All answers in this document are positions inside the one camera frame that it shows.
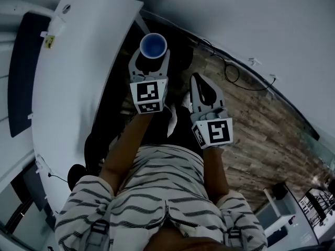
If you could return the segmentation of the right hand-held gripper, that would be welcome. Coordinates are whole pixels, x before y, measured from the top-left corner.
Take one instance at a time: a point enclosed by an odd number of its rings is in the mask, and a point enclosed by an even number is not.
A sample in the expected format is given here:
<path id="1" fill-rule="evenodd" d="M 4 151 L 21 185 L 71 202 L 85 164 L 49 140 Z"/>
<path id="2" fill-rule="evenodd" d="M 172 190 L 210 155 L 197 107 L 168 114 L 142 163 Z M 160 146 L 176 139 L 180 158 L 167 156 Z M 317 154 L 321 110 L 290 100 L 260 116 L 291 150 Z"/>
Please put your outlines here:
<path id="1" fill-rule="evenodd" d="M 224 106 L 222 90 L 210 78 L 193 73 L 190 79 L 192 131 L 201 149 L 233 142 L 232 118 Z"/>

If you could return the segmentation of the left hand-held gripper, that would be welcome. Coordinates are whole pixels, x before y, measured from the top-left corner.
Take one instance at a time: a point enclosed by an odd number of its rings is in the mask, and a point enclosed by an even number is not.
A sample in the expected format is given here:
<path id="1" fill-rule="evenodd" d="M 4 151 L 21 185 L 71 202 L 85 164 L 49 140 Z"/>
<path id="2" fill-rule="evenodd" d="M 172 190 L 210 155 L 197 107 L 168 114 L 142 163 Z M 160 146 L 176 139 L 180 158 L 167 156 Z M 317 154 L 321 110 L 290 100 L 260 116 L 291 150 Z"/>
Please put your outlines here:
<path id="1" fill-rule="evenodd" d="M 168 77 L 140 75 L 142 71 L 136 67 L 136 60 L 140 53 L 140 50 L 136 50 L 128 64 L 129 74 L 132 75 L 130 89 L 133 103 L 138 114 L 161 112 L 168 93 Z M 170 50 L 167 49 L 158 75 L 167 75 L 169 60 Z"/>

